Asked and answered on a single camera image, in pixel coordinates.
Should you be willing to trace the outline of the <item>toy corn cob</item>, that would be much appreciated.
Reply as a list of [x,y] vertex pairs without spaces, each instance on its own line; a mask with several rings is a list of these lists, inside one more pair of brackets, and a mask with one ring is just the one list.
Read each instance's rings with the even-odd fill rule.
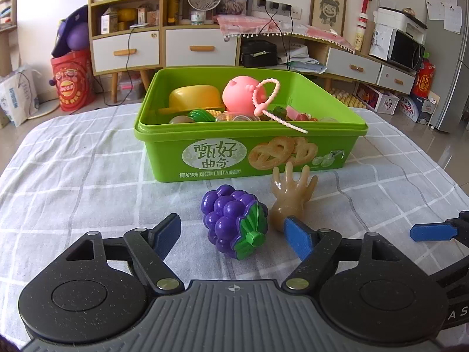
[[221,114],[222,111],[212,109],[194,109],[189,112],[188,116],[193,122],[215,122]]

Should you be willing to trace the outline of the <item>yellow toy bowl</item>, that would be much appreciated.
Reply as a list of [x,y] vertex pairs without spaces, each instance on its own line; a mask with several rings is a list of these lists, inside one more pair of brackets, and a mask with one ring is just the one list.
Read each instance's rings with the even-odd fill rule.
[[158,110],[160,114],[175,114],[195,109],[223,110],[219,90],[211,85],[179,87],[169,94],[169,106]]

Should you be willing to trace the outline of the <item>orange rubber pig toy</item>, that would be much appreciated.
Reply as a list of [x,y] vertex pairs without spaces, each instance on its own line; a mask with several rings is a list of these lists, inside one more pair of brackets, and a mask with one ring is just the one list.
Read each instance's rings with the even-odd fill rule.
[[280,91],[281,83],[274,78],[257,81],[253,77],[240,75],[231,79],[222,92],[222,101],[229,112],[245,116],[262,115],[297,132],[307,134],[308,131],[290,124],[268,111],[269,104]]

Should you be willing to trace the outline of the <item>orange cartoon figurine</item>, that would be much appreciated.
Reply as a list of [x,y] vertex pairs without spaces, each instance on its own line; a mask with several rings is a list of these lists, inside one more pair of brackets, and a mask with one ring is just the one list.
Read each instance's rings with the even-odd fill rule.
[[286,121],[308,121],[308,122],[317,122],[318,119],[314,118],[310,114],[299,112],[294,109],[292,106],[282,107],[276,106],[273,109],[273,114],[279,117],[280,119]]

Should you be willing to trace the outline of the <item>clear plastic lens case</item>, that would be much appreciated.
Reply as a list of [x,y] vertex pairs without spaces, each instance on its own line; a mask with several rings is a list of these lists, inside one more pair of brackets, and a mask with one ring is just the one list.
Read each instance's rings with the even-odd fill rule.
[[217,116],[215,120],[217,122],[258,122],[260,118],[255,115],[225,111]]

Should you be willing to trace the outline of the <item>tan rubber toy hand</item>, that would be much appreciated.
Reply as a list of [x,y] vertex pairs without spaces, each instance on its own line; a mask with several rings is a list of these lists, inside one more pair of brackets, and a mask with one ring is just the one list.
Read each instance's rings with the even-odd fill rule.
[[269,210],[269,225],[276,231],[283,233],[284,222],[289,216],[303,219],[305,217],[305,204],[312,198],[317,183],[318,176],[310,176],[308,165],[302,168],[298,180],[293,178],[293,163],[291,161],[286,163],[283,176],[281,176],[280,169],[274,167],[270,187],[276,200]]

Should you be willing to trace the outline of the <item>purple toy grape bunch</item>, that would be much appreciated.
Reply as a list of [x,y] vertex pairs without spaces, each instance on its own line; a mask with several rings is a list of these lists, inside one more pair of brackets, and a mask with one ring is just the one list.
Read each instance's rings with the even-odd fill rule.
[[244,260],[264,245],[268,208],[255,195],[221,185],[204,194],[200,210],[209,242],[229,258]]

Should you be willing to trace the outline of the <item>grey checked tablecloth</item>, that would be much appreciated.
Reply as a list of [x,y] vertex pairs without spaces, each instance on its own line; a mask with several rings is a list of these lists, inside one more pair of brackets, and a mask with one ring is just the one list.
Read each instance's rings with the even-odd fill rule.
[[[216,180],[159,183],[134,136],[137,105],[43,122],[25,137],[1,174],[1,333],[19,346],[29,338],[18,314],[21,290],[87,231],[105,238],[181,217],[182,232],[166,264],[193,279],[284,280],[298,265],[284,236],[243,261],[208,241],[200,201]],[[457,241],[414,242],[413,225],[438,223],[468,208],[468,196],[417,144],[376,114],[344,167],[322,171],[305,207],[310,226],[345,238],[374,231],[423,271],[435,273],[468,255]]]

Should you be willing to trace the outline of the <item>red printed bucket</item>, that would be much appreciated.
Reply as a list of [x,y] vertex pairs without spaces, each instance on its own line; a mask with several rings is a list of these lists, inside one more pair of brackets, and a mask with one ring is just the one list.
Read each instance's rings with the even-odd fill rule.
[[70,51],[64,56],[52,58],[51,65],[52,78],[49,83],[57,90],[62,111],[78,111],[94,100],[89,49]]

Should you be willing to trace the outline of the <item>silver refrigerator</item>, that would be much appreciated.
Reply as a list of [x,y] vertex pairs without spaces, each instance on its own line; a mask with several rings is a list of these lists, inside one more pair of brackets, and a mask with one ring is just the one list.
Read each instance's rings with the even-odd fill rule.
[[430,126],[451,133],[468,104],[468,0],[425,0],[425,46],[436,66],[431,92],[440,97]]

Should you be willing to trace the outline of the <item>long low tv cabinet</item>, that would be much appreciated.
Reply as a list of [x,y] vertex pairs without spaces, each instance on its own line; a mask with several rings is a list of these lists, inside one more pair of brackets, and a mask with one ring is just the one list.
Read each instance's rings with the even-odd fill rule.
[[409,94],[412,90],[415,79],[413,72],[401,70],[373,56],[363,55],[357,51],[350,53],[329,43],[308,40],[308,38],[299,36],[241,38],[254,40],[260,37],[284,37],[285,39],[292,38],[304,42],[308,48],[309,56],[326,67],[325,73],[321,75],[323,78],[329,75],[333,79],[354,80],[402,94]]

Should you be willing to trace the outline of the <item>white paper shopping bag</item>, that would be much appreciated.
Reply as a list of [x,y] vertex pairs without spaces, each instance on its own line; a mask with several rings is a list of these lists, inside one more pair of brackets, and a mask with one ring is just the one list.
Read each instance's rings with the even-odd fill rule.
[[1,78],[1,109],[16,127],[39,109],[33,72],[31,67],[24,65]]

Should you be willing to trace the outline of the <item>black bag on shelf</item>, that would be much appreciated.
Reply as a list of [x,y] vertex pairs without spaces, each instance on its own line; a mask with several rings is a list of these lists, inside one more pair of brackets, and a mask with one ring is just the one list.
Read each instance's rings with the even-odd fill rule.
[[248,40],[241,46],[240,62],[244,67],[278,65],[277,46],[267,40]]

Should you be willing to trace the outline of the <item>purple plush toy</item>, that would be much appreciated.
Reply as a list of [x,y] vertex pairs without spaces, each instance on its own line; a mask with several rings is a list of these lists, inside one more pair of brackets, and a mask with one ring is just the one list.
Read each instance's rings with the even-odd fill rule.
[[89,48],[88,12],[87,5],[84,5],[60,22],[52,57],[61,57],[71,51],[87,48]]

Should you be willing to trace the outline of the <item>pink cloth runner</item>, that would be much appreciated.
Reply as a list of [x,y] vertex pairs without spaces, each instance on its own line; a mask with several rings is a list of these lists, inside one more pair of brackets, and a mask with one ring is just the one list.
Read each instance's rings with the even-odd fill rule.
[[299,36],[308,38],[308,40],[329,43],[350,53],[355,52],[354,46],[345,38],[314,26],[270,18],[228,14],[217,15],[215,20],[224,37]]

